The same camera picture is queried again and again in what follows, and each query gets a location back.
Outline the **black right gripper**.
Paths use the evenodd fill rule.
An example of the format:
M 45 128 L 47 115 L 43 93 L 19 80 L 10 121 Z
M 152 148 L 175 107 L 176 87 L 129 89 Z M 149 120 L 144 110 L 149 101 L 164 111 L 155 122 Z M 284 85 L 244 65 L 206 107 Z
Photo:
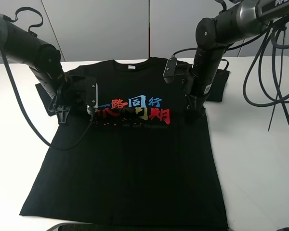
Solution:
M 204 102 L 207 100 L 214 82 L 218 66 L 187 65 L 182 80 L 187 102 L 184 119 L 187 124 L 194 123 L 205 115 Z

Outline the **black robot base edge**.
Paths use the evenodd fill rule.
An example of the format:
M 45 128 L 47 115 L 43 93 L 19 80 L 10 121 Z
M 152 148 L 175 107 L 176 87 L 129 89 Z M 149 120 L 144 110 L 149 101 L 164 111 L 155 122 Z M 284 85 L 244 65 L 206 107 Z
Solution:
M 91 227 L 89 223 L 66 223 L 49 228 L 48 231 L 88 231 Z

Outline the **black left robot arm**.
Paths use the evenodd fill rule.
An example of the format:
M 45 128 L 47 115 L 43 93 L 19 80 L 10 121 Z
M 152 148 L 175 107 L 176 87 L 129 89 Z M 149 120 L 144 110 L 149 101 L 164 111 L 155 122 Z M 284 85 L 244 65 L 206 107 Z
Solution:
M 39 39 L 31 30 L 14 25 L 14 20 L 0 14 L 0 57 L 5 63 L 26 64 L 51 98 L 49 110 L 59 124 L 67 122 L 73 101 L 64 92 L 70 81 L 61 66 L 61 54 L 53 45 Z

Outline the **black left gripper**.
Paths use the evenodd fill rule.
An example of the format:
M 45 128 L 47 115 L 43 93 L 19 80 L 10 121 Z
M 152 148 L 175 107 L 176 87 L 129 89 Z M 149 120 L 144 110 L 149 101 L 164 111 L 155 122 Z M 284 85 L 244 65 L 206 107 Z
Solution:
M 69 112 L 86 112 L 87 78 L 66 73 L 60 79 L 41 80 L 36 89 L 47 113 L 55 113 L 58 125 L 67 122 Z

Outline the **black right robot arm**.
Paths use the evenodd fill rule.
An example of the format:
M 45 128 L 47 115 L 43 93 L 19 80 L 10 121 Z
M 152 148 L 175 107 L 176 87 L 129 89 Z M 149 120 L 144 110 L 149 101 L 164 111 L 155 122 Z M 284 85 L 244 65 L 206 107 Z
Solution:
M 210 92 L 218 66 L 226 50 L 234 43 L 271 33 L 276 48 L 277 30 L 289 20 L 289 0 L 243 0 L 214 18 L 202 19 L 196 28 L 197 51 L 186 71 L 187 96 L 185 119 L 193 123 L 205 114 L 204 102 Z

